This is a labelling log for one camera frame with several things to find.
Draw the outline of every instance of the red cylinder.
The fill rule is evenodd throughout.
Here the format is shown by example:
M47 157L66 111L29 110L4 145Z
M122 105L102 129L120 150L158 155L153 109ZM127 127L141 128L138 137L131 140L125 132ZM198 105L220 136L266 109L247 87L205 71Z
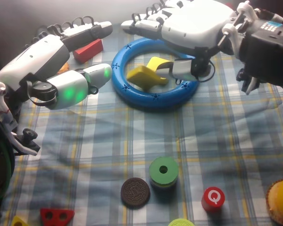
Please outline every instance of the red cylinder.
M225 194L218 187L209 187L205 190L201 204L205 211L216 212L221 210L225 202Z

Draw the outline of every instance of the blue toy ring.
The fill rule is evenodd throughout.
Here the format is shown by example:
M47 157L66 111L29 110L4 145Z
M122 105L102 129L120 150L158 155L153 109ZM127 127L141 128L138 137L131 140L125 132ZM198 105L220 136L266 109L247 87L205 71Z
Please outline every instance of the blue toy ring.
M166 108L179 105L187 101L196 91L198 82L183 81L175 89L163 93L145 93L132 87L125 78L125 66L134 56L160 51L172 53L179 58L193 58L174 51L167 47L163 41L141 38L124 46L112 62L112 83L116 92L127 102L138 107Z

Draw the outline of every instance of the plaid tablecloth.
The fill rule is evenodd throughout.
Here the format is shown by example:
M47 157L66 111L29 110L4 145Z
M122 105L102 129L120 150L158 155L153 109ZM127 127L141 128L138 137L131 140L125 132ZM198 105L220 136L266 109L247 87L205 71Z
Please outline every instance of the plaid tablecloth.
M137 38L115 26L103 40L104 51L83 67L110 64ZM139 56L128 68L146 65L152 56L161 55ZM49 111L26 102L18 131L36 130L41 150L17 158L0 225L9 226L15 215L30 226L42 225L40 208L74 210L71 226L167 226L176 218L195 226L273 225L265 193L283 178L283 90L266 84L246 96L235 79L242 64L225 54L212 60L213 80L200 84L175 111L130 108L111 81L69 109ZM69 63L82 67L72 57ZM157 194L151 188L147 205L127 209L120 199L123 182L131 177L149 182L149 165L159 156L172 156L179 164L175 192ZM208 216L200 202L210 186L226 197L217 218Z

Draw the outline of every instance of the robotic arm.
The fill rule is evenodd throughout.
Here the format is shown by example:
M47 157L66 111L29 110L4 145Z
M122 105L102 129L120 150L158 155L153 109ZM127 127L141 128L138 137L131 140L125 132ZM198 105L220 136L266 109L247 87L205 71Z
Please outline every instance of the robotic arm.
M132 14L122 28L195 57L161 65L161 77L208 81L215 72L210 58L221 51L245 64L237 80L246 94L261 82L283 86L283 18L249 3L233 11L214 0L161 0L145 14Z
M84 22L86 17L91 19L90 24ZM80 26L66 22L69 28L65 30L59 24L49 26L47 32L41 32L31 46L26 45L26 50L0 71L0 126L17 151L15 155L37 155L40 149L33 142L37 137L33 130L25 129L23 135L12 133L17 127L13 115L24 101L30 99L51 110L63 109L97 94L110 80L112 69L108 64L56 75L69 59L69 52L112 33L110 22L97 23L86 17L80 18Z

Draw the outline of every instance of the tablecloth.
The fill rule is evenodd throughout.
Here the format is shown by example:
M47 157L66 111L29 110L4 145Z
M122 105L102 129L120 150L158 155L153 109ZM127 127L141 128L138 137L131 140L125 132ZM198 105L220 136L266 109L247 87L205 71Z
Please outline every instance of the tablecloth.
M68 62L71 69L110 64L119 49L137 38L114 26L103 39L103 52L84 65L72 56ZM161 54L138 56L128 69L146 65L151 56ZM74 210L70 226L167 226L176 218L196 226L273 225L265 194L283 178L283 90L264 84L247 96L235 79L243 65L222 53L212 61L214 78L173 111L131 108L111 81L68 109L24 103L18 132L34 129L41 150L17 158L0 225L9 226L15 215L30 226L42 225L40 208ZM176 190L166 195L150 188L143 208L126 208L120 198L123 182L140 177L149 183L149 165L159 156L178 162ZM225 193L217 217L201 205L210 186Z

